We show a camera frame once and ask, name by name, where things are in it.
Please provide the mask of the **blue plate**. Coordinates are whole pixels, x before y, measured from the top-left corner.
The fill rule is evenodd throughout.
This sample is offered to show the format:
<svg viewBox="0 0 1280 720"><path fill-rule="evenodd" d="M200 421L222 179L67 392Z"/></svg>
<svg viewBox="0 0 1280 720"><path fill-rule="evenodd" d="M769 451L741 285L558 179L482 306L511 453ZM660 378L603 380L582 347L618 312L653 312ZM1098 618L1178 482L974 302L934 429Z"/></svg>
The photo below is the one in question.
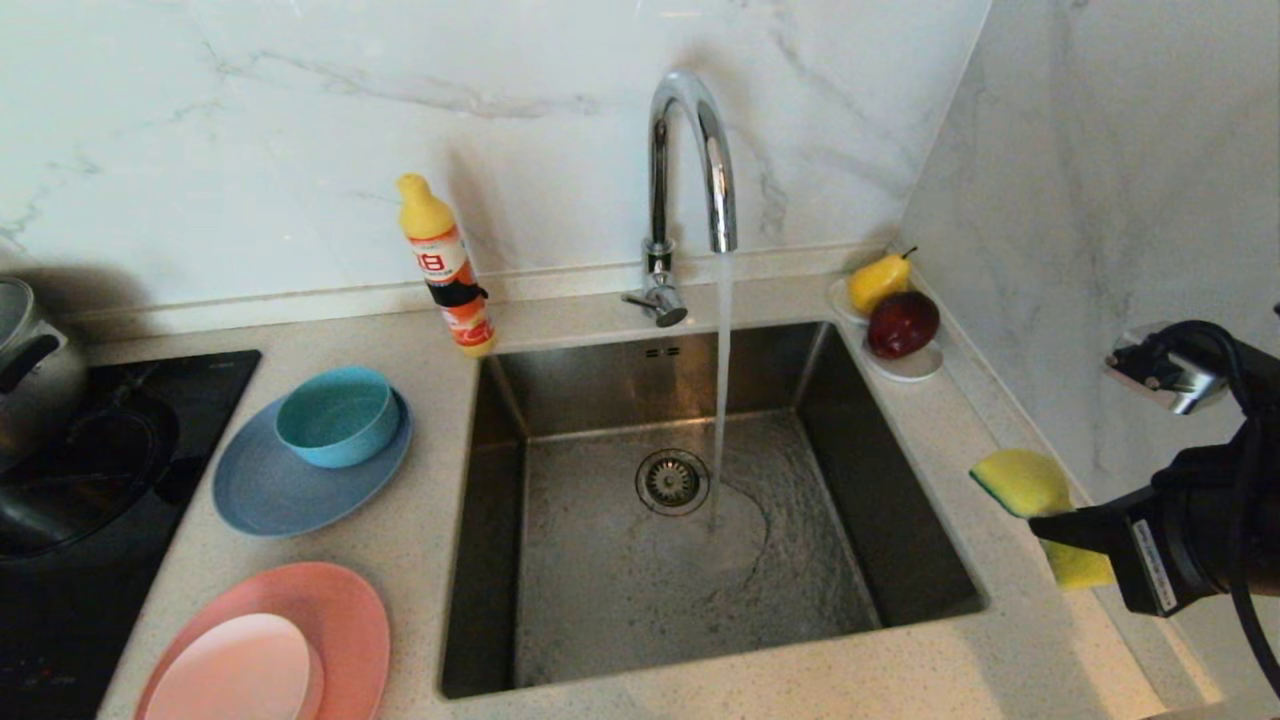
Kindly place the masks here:
<svg viewBox="0 0 1280 720"><path fill-rule="evenodd" d="M247 536L287 538L329 527L369 503L398 474L413 438L413 414L399 393L399 427L389 445L349 468L317 468L276 437L279 397L251 418L223 451L212 479L218 515Z"/></svg>

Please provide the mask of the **round metal drain strainer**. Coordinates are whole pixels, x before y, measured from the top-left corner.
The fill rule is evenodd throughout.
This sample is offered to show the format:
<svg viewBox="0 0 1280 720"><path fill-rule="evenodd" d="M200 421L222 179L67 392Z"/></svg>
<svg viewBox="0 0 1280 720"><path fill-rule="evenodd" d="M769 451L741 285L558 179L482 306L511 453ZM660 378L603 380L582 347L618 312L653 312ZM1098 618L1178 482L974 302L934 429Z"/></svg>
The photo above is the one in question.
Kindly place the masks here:
<svg viewBox="0 0 1280 720"><path fill-rule="evenodd" d="M635 473L635 489L652 511L668 518L695 512L710 493L712 473L704 461L681 448L660 448Z"/></svg>

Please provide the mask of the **small white fruit dish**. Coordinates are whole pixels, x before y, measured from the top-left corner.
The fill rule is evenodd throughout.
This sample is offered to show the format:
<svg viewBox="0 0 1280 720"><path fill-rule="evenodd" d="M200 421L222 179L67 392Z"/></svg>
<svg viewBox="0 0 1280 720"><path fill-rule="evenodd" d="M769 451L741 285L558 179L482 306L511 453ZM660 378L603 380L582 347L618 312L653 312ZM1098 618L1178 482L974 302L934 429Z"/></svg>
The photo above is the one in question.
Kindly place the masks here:
<svg viewBox="0 0 1280 720"><path fill-rule="evenodd" d="M876 356L867 342L869 316L852 306L849 296L847 277L837 277L832 281L826 291L826 297L831 307L842 319L860 327L860 331L855 333L858 337L858 351L870 364L872 369L882 377L902 383L918 383L932 378L943 366L945 354L937 338L932 340L924 348L905 357L884 359Z"/></svg>

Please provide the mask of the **running tap water stream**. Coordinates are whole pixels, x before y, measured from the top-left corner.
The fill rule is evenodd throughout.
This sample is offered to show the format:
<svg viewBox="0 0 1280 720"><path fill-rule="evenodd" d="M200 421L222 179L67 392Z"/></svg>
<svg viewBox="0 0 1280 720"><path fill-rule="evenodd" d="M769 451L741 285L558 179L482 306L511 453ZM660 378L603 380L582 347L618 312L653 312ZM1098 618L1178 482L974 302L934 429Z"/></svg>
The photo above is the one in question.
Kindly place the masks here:
<svg viewBox="0 0 1280 720"><path fill-rule="evenodd" d="M719 527L719 502L724 479L724 445L727 434L727 406L730 400L731 324L733 310L733 255L717 255L717 366L716 366L716 421L713 438L713 475L708 496L708 530L714 534Z"/></svg>

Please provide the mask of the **yellow fish-shaped sponge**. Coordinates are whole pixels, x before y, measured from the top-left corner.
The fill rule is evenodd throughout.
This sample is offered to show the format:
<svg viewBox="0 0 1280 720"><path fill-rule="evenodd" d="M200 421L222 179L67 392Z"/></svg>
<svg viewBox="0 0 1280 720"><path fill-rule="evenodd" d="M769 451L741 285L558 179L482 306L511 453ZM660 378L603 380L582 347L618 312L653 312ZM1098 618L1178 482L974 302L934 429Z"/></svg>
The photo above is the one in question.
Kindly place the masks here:
<svg viewBox="0 0 1280 720"><path fill-rule="evenodd" d="M977 462L970 478L1010 515L1030 520L1075 509L1068 477L1056 460L1027 448L1002 448ZM1112 585L1116 577L1098 552L1041 539L1050 570L1062 591Z"/></svg>

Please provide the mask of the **yellow pear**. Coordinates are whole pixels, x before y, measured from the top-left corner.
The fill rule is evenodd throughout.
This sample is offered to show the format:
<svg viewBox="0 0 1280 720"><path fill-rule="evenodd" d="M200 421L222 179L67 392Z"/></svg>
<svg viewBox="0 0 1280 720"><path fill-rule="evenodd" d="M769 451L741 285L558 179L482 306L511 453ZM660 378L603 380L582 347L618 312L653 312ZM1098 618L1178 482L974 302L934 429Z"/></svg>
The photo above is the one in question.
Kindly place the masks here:
<svg viewBox="0 0 1280 720"><path fill-rule="evenodd" d="M905 252L888 254L870 263L847 278L847 296L855 313L869 316L876 306L892 293L905 292L913 272L911 255L918 247Z"/></svg>

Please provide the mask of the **small pale pink plate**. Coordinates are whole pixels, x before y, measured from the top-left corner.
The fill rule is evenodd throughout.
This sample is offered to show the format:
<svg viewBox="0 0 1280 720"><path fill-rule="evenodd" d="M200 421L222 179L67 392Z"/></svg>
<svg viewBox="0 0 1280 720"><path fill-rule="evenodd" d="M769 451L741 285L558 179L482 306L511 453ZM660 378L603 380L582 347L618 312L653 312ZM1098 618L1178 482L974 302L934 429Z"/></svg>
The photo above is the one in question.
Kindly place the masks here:
<svg viewBox="0 0 1280 720"><path fill-rule="evenodd" d="M177 656L143 720L314 720L324 689L323 661L302 630L275 614L248 614Z"/></svg>

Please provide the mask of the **chrome gooseneck faucet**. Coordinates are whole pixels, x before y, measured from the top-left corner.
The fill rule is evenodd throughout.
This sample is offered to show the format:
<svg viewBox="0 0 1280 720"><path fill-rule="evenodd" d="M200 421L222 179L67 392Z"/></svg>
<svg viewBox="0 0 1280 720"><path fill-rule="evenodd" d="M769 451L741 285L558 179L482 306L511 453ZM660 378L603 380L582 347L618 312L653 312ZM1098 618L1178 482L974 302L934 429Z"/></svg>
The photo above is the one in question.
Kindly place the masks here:
<svg viewBox="0 0 1280 720"><path fill-rule="evenodd" d="M689 314L675 283L675 242L669 236L671 113L689 119L701 168L712 252L739 249L737 199L728 132L716 97L690 69L666 73L653 94L648 119L649 236L643 243L644 286L622 296L641 307L660 329L677 325Z"/></svg>

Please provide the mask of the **dark red apple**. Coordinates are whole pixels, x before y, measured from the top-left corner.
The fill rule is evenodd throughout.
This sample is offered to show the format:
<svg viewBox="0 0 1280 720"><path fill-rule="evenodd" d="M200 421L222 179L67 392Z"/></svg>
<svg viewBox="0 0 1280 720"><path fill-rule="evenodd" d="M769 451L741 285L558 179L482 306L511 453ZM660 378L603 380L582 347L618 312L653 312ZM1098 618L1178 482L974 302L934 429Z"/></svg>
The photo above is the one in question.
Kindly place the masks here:
<svg viewBox="0 0 1280 720"><path fill-rule="evenodd" d="M867 342L882 359L906 357L924 348L938 333L940 309L919 291L904 291L883 299L870 315Z"/></svg>

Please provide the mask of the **large pink plate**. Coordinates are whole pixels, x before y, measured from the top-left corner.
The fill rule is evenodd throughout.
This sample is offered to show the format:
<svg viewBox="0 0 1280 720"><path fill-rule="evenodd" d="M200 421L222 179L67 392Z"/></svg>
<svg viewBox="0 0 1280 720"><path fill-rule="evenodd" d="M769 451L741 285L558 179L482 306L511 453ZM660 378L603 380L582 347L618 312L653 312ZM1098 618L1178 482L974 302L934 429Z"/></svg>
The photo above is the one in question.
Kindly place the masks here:
<svg viewBox="0 0 1280 720"><path fill-rule="evenodd" d="M175 634L146 682L133 720L163 674L205 632L242 615L280 615L317 651L325 691L315 720L378 720L390 669L390 623L378 591L334 562L291 562L257 573L219 594Z"/></svg>

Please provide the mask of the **teal bowl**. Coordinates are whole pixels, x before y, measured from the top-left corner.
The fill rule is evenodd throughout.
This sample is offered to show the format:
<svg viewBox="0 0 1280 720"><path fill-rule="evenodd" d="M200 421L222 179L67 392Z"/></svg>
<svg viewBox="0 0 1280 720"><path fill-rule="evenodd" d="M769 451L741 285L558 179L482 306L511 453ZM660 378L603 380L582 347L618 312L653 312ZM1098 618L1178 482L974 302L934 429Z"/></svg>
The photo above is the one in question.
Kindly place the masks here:
<svg viewBox="0 0 1280 720"><path fill-rule="evenodd" d="M280 405L274 430L316 468L352 468L390 445L404 413L387 377L370 366L338 366L308 378Z"/></svg>

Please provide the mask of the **black induction cooktop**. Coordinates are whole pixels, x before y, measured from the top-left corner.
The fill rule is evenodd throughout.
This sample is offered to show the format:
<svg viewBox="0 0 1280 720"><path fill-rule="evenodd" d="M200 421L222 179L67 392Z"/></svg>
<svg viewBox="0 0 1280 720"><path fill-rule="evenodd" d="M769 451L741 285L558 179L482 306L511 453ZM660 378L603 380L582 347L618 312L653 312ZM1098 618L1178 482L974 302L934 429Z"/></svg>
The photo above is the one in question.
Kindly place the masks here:
<svg viewBox="0 0 1280 720"><path fill-rule="evenodd" d="M87 410L137 397L172 407L179 437L161 474L102 529L49 553L0 561L0 720L95 720L261 357L241 350L90 369L78 411L46 445Z"/></svg>

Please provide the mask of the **black frying pan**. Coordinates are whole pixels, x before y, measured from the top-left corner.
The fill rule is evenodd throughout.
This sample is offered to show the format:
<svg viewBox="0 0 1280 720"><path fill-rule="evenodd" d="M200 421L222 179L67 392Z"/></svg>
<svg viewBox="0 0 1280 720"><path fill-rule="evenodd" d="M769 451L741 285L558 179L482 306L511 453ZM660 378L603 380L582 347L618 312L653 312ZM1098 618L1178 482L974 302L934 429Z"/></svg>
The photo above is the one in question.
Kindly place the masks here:
<svg viewBox="0 0 1280 720"><path fill-rule="evenodd" d="M0 471L0 561L102 529L161 474L178 437L177 413L155 398L87 410L59 439Z"/></svg>

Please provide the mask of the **stainless steel sink basin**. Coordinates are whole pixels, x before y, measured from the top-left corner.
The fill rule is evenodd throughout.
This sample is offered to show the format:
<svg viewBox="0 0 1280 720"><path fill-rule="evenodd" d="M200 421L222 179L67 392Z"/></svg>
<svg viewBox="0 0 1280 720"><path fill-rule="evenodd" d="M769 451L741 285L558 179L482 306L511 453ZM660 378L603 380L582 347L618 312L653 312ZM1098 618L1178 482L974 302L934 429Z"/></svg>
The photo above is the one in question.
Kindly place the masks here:
<svg viewBox="0 0 1280 720"><path fill-rule="evenodd" d="M980 611L828 322L731 332L719 527L652 512L660 448L713 475L717 334L480 364L442 691L684 664Z"/></svg>

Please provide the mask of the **yellow-capped dish soap bottle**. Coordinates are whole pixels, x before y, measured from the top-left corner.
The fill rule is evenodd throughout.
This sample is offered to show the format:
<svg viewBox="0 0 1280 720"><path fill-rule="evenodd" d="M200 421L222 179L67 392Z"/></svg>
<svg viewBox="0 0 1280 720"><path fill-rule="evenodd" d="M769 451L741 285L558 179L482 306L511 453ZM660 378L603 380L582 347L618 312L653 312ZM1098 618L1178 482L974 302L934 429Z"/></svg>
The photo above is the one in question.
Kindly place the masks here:
<svg viewBox="0 0 1280 720"><path fill-rule="evenodd" d="M396 187L401 196L399 227L454 346L470 357L488 355L497 328L454 213L420 174L401 176Z"/></svg>

